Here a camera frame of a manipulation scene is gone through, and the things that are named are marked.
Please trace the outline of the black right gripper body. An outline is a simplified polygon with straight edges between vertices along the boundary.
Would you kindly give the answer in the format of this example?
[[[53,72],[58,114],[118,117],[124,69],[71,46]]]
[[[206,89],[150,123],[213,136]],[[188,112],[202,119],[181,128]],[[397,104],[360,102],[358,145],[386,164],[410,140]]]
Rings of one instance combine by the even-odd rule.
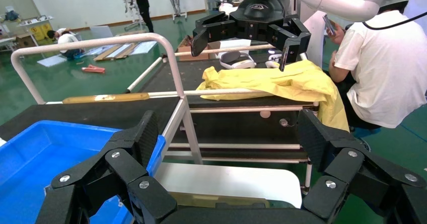
[[[289,5],[290,0],[243,0],[235,10],[245,16],[243,31],[236,38],[267,42],[268,26],[281,26]]]

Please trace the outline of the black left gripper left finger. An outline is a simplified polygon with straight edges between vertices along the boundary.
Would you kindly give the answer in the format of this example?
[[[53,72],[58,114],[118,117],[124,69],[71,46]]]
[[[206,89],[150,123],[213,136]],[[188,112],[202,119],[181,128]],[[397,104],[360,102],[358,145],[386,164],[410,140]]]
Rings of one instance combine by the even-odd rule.
[[[51,181],[36,222],[89,223],[114,196],[137,223],[164,221],[177,210],[177,202],[147,171],[158,135],[153,111],[136,126],[114,133],[98,154]]]

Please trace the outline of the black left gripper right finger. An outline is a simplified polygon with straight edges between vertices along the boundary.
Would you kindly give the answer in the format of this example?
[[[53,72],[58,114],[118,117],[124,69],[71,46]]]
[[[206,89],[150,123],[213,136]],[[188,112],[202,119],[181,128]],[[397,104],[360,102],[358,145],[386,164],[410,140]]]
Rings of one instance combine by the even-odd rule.
[[[322,173],[303,199],[303,208],[333,223],[349,195],[362,199],[384,223],[426,223],[426,180],[367,151],[351,133],[323,125],[301,110],[298,141]]]

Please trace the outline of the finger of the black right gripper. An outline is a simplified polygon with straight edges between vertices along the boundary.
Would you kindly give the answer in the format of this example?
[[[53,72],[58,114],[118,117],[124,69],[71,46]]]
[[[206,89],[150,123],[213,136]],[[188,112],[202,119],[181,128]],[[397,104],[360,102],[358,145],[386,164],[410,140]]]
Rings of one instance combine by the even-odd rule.
[[[271,24],[267,28],[266,41],[282,52],[279,70],[296,62],[297,57],[308,49],[311,33],[297,17],[285,17],[281,26]]]
[[[207,45],[225,39],[236,38],[243,30],[245,16],[242,12],[217,12],[195,22],[191,40],[191,55],[199,56]]]

